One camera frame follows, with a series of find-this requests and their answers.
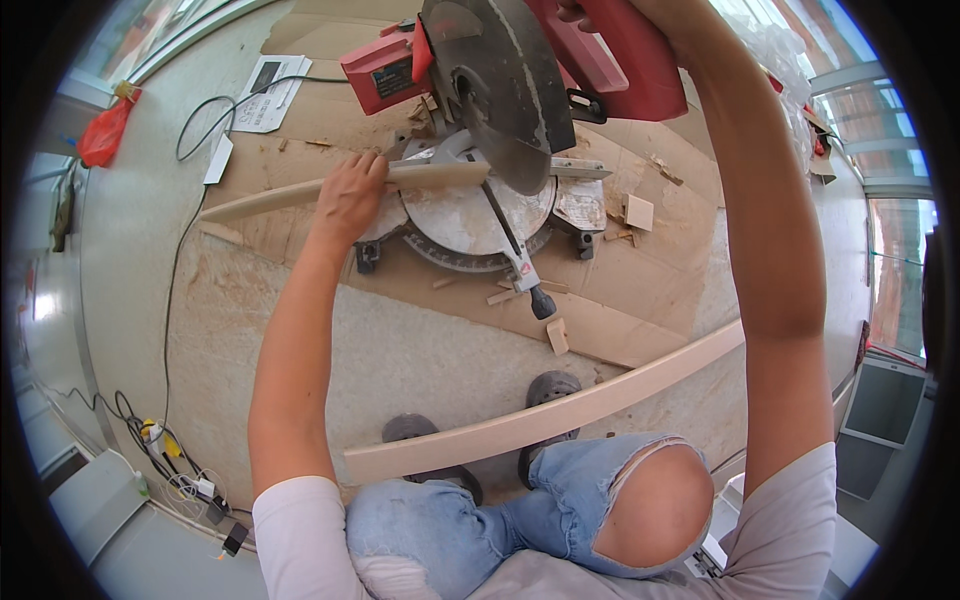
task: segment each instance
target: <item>miter saw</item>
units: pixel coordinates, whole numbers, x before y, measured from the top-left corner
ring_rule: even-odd
[[[660,121],[686,112],[663,34],[629,0],[580,0],[599,36],[557,18],[556,0],[426,0],[420,14],[340,59],[367,114],[429,93],[425,138],[407,140],[402,164],[487,161],[480,186],[389,195],[356,243],[372,271],[380,242],[399,232],[449,269],[508,270],[533,312],[556,312],[530,256],[554,228],[593,257],[606,227],[601,162],[559,158],[576,145],[573,120]]]

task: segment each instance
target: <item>instruction sheet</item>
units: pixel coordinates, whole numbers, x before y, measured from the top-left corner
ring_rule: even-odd
[[[250,79],[243,88],[241,98],[261,90],[284,77],[291,75],[306,75],[313,64],[311,59],[300,56],[266,55],[256,62],[256,67]],[[265,91],[255,94],[250,100],[237,107],[236,120],[233,123],[235,132],[266,133],[280,127],[290,103],[302,80],[287,80],[267,87]]]

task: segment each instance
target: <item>sleeve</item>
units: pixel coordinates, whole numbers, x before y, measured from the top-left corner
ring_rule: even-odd
[[[271,486],[253,503],[253,523],[271,600],[370,600],[350,562],[340,490],[329,479]]]
[[[739,598],[817,598],[836,524],[833,442],[807,452],[747,498],[720,546],[723,575],[711,583]]]

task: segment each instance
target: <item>shoe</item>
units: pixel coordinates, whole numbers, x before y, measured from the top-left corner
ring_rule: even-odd
[[[527,390],[525,406],[526,408],[533,408],[534,406],[551,402],[557,398],[576,394],[582,389],[580,380],[577,379],[577,376],[573,373],[565,371],[543,372],[537,375],[537,378],[530,384],[530,388]],[[540,455],[540,451],[557,442],[576,440],[579,434],[580,427],[577,427],[572,431],[567,431],[548,440],[524,446],[520,450],[520,460],[516,465],[516,474],[519,475],[520,481],[527,487],[527,490],[533,489],[533,486],[530,485],[530,464]]]
[[[393,417],[383,426],[381,437],[386,444],[387,442],[410,440],[439,432],[440,429],[437,428],[437,425],[433,424],[433,421],[427,417],[415,413],[403,413],[398,417]],[[477,506],[483,504],[483,489],[480,487],[480,482],[463,465],[437,468],[423,473],[405,475],[403,478],[413,483],[424,483],[431,479],[449,481],[470,492],[474,504]]]

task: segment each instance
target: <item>concrete floor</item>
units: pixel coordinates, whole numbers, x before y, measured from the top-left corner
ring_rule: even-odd
[[[108,397],[122,390],[141,418],[164,416],[163,326],[170,272],[180,234],[201,201],[209,156],[206,150],[177,163],[177,135],[202,100],[240,92],[262,41],[292,5],[293,0],[277,2],[243,17],[156,73],[144,85],[113,164],[90,175],[80,224],[90,360],[100,390]],[[870,296],[864,284],[866,203],[842,159],[834,159],[834,169],[838,180],[815,186],[814,196],[828,256],[828,359],[836,385],[852,368]],[[168,421],[194,459],[220,475],[234,506],[252,503],[246,418],[253,371],[288,274],[285,267],[196,230],[187,235],[177,268]],[[726,214],[719,209],[694,335],[709,333],[737,314]],[[598,372],[607,377],[622,372],[572,353],[557,357],[547,345],[514,333],[343,286],[334,322],[327,428],[347,493],[342,449],[377,442],[383,423],[397,413],[421,412],[447,429],[521,408],[527,385],[542,371],[574,372],[585,387]],[[28,331],[32,348],[43,348],[43,354],[76,352],[76,345],[52,344],[45,335],[43,328]],[[41,352],[33,354],[39,362]],[[743,357],[739,348],[668,390],[584,427],[581,436],[672,430],[700,445],[717,466],[746,439]],[[66,367],[54,362],[44,370]],[[97,430],[95,423],[78,425]],[[123,424],[111,419],[111,425],[123,453],[151,476]],[[471,467],[491,501],[520,490],[515,453]]]

